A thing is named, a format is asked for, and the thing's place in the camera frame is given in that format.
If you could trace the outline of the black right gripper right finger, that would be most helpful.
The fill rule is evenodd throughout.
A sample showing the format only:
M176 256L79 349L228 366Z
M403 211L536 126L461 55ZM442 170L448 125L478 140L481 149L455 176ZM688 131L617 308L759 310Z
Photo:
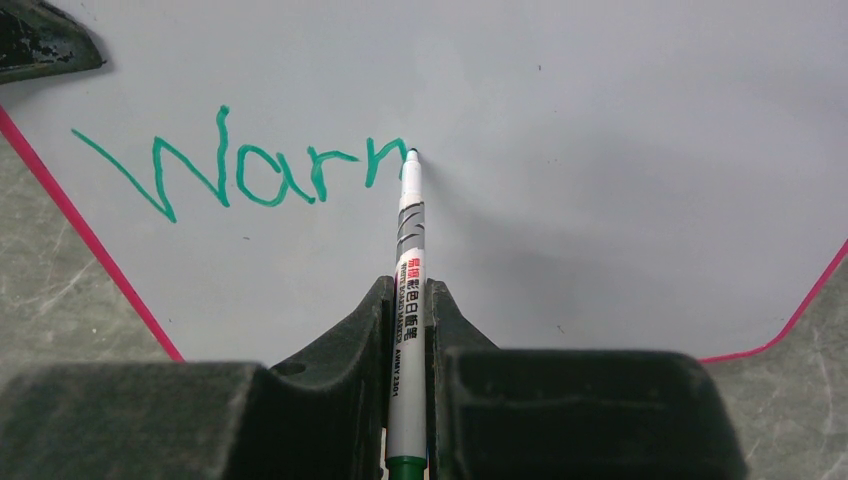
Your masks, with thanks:
M497 347L427 295L434 479L744 479L716 383L672 351Z

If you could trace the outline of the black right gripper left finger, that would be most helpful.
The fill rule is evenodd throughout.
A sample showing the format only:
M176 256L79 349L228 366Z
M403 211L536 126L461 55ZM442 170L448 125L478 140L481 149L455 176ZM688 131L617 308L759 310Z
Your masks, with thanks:
M282 362L54 363L1 392L5 479L377 479L393 296Z

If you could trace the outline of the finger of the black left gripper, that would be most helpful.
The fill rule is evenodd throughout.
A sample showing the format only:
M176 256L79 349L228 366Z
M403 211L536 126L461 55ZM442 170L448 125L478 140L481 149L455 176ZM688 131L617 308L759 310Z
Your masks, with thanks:
M95 70L105 64L89 31L47 1L1 3L1 82Z

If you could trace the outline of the green white marker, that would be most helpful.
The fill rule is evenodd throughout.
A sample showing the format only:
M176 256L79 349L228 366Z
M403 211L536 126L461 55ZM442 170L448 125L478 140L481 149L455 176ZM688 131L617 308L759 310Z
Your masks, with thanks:
M423 174L418 151L412 149L401 171L397 227L394 348L385 458L391 479L422 479L427 468L425 287Z

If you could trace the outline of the pink-framed whiteboard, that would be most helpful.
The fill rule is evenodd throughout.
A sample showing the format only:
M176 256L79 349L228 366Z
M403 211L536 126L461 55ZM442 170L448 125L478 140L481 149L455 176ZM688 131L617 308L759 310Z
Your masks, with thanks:
M106 65L1 126L188 360L287 356L394 269L502 347L740 354L847 239L843 1L63 1Z

